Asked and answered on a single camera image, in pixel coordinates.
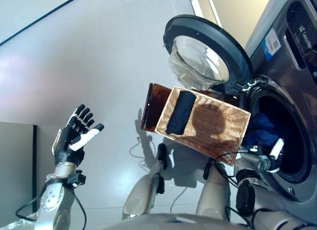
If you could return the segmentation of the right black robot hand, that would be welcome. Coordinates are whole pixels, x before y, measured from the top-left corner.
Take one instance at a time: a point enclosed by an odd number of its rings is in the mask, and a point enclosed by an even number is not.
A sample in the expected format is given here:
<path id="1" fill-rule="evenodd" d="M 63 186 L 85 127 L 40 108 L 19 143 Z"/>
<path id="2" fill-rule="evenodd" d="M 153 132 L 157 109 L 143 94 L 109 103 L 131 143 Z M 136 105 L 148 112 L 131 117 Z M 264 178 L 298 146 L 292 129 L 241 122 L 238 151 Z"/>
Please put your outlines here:
<path id="1" fill-rule="evenodd" d="M 265 155 L 269 163 L 269 166 L 266 168 L 265 172 L 276 173 L 280 170 L 284 156 L 284 144 L 284 139 L 278 138 L 273 147 L 270 149 L 269 153 Z"/>

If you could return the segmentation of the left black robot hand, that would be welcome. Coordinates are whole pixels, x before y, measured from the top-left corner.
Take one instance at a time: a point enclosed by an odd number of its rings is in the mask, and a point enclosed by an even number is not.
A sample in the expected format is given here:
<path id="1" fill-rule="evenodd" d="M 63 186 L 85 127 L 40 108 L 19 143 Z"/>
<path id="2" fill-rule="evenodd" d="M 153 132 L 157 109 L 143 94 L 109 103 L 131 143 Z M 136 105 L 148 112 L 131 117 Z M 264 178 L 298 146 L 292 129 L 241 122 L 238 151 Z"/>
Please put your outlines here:
<path id="1" fill-rule="evenodd" d="M 55 165 L 70 162 L 79 166 L 84 159 L 84 146 L 103 129 L 103 124 L 94 124 L 93 113 L 84 104 L 72 112 L 64 128 L 58 130 L 52 145 Z"/>

